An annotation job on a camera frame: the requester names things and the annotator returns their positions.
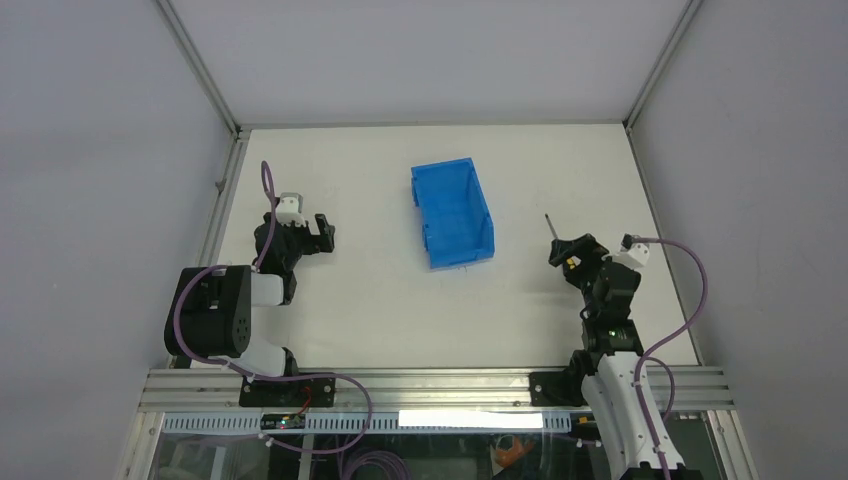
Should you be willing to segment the black yellow screwdriver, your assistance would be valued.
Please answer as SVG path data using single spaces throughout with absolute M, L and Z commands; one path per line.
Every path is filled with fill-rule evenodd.
M 580 260 L 575 261 L 573 258 L 574 241 L 561 239 L 557 234 L 550 216 L 545 213 L 544 217 L 552 235 L 548 263 L 552 267 L 561 267 L 564 271 L 575 269 L 579 265 Z

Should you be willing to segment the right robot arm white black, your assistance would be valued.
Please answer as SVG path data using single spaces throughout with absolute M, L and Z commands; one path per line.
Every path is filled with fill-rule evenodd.
M 581 294 L 582 348 L 549 397 L 588 406 L 613 479 L 700 479 L 668 435 L 645 365 L 645 348 L 631 318 L 650 253 L 646 240 L 627 235 L 611 252 L 591 234 L 551 241 L 548 262 Z

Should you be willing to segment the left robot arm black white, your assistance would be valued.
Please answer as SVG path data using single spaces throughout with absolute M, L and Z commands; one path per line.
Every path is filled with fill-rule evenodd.
M 252 313 L 289 305 L 299 260 L 334 251 L 336 227 L 323 214 L 314 220 L 317 233 L 307 221 L 282 224 L 267 213 L 254 230 L 253 264 L 183 269 L 164 327 L 167 351 L 263 380 L 262 392 L 275 405 L 294 403 L 301 392 L 294 354 L 254 334 Z

